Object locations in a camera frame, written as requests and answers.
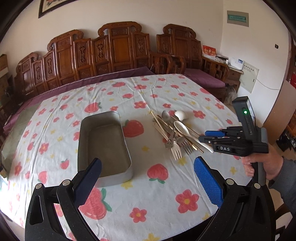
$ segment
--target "person's hand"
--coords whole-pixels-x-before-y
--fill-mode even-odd
[[[242,164],[244,165],[245,173],[248,177],[254,176],[254,168],[252,163],[262,162],[266,172],[266,179],[272,180],[276,178],[283,165],[283,158],[276,152],[274,147],[268,144],[269,153],[252,153],[249,156],[242,157]]]

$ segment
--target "wall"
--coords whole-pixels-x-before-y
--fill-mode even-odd
[[[227,23],[227,10],[249,13],[249,27]],[[223,34],[220,53],[240,58],[259,69],[250,94],[243,87],[239,96],[248,96],[259,124],[269,115],[281,88],[289,52],[288,30],[262,0],[224,0]]]
[[[110,22],[138,22],[150,34],[152,50],[156,50],[156,34],[162,34],[169,23],[192,28],[197,39],[217,50],[221,45],[222,0],[77,0],[38,19],[39,3],[34,0],[21,12],[0,43],[0,54],[8,55],[14,76],[22,58],[33,51],[45,54],[47,44],[57,35],[79,29],[85,38],[96,38],[98,29]]]

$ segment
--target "picture frame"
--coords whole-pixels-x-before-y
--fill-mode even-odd
[[[76,0],[40,0],[38,18],[73,1]]]

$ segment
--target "tablecloth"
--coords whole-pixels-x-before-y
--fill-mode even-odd
[[[2,191],[1,210],[21,226],[35,185],[59,185],[77,173],[81,121],[114,110],[120,114],[133,162],[132,180],[94,188],[79,210],[102,241],[158,241],[188,230],[213,215],[211,204],[193,170],[201,155],[224,178],[246,185],[240,158],[195,151],[175,161],[153,127],[154,113],[184,110],[184,122],[196,132],[238,125],[237,117],[205,89],[179,74],[109,80],[49,98],[41,103],[21,138],[8,191]],[[67,237],[74,239],[60,206],[57,215]]]

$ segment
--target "metal tray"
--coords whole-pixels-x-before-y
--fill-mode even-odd
[[[94,158],[102,162],[102,173],[95,187],[121,184],[133,176],[131,157],[116,111],[91,115],[81,122],[78,171],[85,170]]]

